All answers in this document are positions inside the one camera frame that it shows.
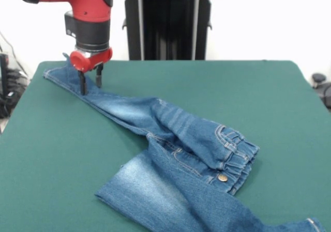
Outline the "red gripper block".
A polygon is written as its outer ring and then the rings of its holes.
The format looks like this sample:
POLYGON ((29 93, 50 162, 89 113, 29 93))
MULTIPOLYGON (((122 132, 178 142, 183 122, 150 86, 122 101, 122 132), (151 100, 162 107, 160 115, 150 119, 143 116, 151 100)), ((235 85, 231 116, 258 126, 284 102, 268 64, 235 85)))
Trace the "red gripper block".
POLYGON ((79 51, 73 51, 70 54, 70 62, 76 70, 78 70, 78 77, 80 81, 80 93, 86 95, 86 78, 83 72, 88 72, 96 67, 96 85, 102 86, 102 72, 104 63, 107 63, 112 57, 112 48, 109 48, 103 52, 91 54, 90 57, 86 57, 79 51))

